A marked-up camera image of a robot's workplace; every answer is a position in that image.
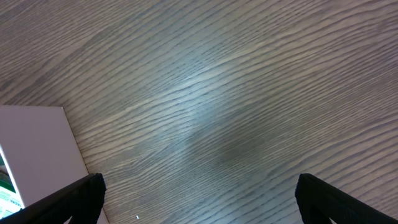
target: wooden floor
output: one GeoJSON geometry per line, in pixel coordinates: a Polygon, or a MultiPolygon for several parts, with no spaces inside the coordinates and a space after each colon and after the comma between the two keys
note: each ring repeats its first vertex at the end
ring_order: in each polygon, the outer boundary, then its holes
{"type": "Polygon", "coordinates": [[[397,100],[395,0],[1,1],[0,104],[65,108],[111,223],[301,223],[302,172],[398,218],[397,100]]]}

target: black object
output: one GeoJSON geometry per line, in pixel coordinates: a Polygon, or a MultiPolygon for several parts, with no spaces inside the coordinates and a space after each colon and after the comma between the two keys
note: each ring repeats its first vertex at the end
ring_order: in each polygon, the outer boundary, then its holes
{"type": "Polygon", "coordinates": [[[105,196],[102,174],[89,174],[48,197],[0,220],[0,224],[94,224],[105,196]]]}
{"type": "Polygon", "coordinates": [[[304,224],[398,224],[311,174],[300,174],[295,196],[304,224]]]}

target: wood grain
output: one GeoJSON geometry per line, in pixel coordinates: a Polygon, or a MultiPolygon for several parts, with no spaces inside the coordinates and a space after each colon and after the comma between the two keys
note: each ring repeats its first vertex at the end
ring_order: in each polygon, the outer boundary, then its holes
{"type": "Polygon", "coordinates": [[[398,218],[397,1],[1,4],[0,104],[65,108],[111,223],[301,223],[302,172],[398,218]]]}

